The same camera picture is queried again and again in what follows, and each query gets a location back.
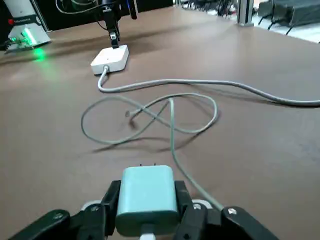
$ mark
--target table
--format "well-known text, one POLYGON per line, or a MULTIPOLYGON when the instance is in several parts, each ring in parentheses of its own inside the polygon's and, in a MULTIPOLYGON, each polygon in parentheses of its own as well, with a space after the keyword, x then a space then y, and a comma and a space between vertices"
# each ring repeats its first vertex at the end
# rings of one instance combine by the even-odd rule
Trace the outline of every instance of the table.
MULTIPOLYGON (((174 7, 144 12, 136 21, 124 17, 119 25, 130 56, 108 87, 164 78, 233 80, 281 97, 319 98, 320 47, 314 43, 174 7)), ((176 179, 184 179, 169 151, 169 130, 160 124, 143 139, 111 149, 82 135, 82 112, 104 96, 90 62, 110 46, 107 33, 92 23, 50 37, 53 42, 40 49, 0 57, 1 239, 52 209, 76 213, 129 166, 170 165, 176 179)), ((218 123, 205 133, 177 135, 177 154, 198 182, 224 205, 245 208, 280 239, 316 239, 319 109, 278 106, 222 86, 164 85, 123 95, 146 103, 179 92, 206 93, 220 108, 218 123)), ((176 108, 181 126, 209 119, 198 102, 177 100, 176 108)), ((92 112, 87 127, 104 138, 126 136, 126 109, 107 103, 92 112)), ((139 126, 148 119, 141 116, 139 126)))

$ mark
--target white floor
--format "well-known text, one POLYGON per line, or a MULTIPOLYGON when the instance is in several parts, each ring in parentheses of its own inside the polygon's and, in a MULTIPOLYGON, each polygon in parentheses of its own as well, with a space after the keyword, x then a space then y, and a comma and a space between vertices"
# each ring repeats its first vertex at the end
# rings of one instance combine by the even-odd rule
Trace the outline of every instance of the white floor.
MULTIPOLYGON (((217 14, 216 11, 208 11, 207 13, 210 15, 217 14)), ((230 16, 229 18, 232 20, 236 20, 235 15, 230 16)), ((268 29, 269 25, 271 24, 271 21, 268 19, 264 19, 262 23, 258 25, 258 22, 260 19, 261 18, 259 16, 254 16, 252 18, 252 22, 254 23, 254 26, 262 29, 268 29)), ((275 24, 271 27, 270 31, 284 35, 288 31, 288 29, 289 28, 286 26, 275 24)), ((294 27, 289 32, 288 36, 303 39, 303 40, 314 42, 314 43, 319 43, 320 42, 320 23, 294 27)))

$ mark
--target white device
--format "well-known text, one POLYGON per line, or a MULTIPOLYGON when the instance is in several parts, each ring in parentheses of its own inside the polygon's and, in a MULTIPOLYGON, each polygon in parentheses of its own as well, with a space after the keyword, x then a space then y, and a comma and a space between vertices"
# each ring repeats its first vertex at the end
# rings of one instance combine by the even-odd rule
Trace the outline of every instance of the white device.
POLYGON ((129 56, 127 45, 121 45, 118 48, 104 48, 92 61, 91 69, 94 75, 103 73, 107 66, 109 72, 121 71, 125 68, 129 56))
POLYGON ((29 0, 4 0, 14 27, 8 35, 7 51, 33 48, 51 42, 29 0))
POLYGON ((115 218, 125 237, 154 239, 172 234, 179 223, 174 173, 165 165, 128 167, 123 171, 115 218))

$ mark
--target light blue power adapter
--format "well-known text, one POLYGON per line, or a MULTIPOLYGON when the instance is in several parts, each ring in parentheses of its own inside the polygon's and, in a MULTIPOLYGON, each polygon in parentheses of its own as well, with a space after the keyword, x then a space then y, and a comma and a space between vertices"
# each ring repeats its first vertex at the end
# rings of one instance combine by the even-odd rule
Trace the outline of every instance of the light blue power adapter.
POLYGON ((115 226, 125 237, 172 233, 179 221, 174 173, 169 166, 123 171, 115 226))

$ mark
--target white power adapter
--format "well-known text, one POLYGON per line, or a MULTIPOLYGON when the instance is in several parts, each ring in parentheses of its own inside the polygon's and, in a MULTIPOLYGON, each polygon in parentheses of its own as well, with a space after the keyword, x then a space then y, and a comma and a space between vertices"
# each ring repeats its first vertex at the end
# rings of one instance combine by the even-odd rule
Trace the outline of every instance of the white power adapter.
POLYGON ((138 166, 123 172, 115 226, 125 237, 171 234, 179 222, 175 180, 169 166, 138 166))
POLYGON ((91 69, 94 75, 102 74, 105 66, 108 66, 109 72, 121 71, 125 68, 129 56, 127 45, 121 45, 118 48, 104 48, 91 62, 91 69))

